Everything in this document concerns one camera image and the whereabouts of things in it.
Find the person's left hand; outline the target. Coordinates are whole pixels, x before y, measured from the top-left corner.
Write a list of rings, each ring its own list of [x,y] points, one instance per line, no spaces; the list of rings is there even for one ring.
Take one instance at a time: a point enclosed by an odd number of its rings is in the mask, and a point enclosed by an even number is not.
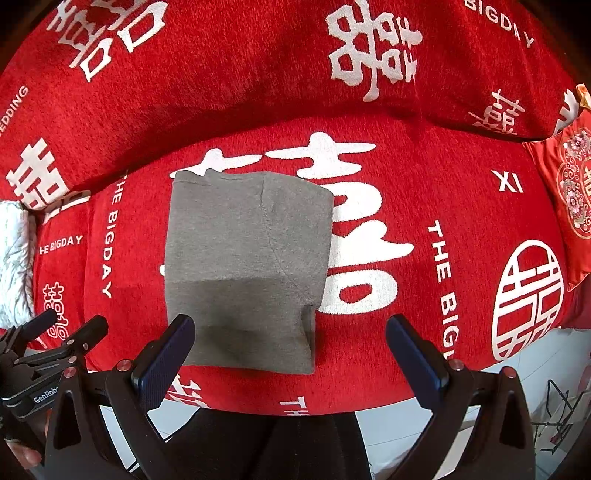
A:
[[[3,439],[25,470],[44,464],[49,415],[46,412],[27,421],[19,421],[11,413],[3,416]]]

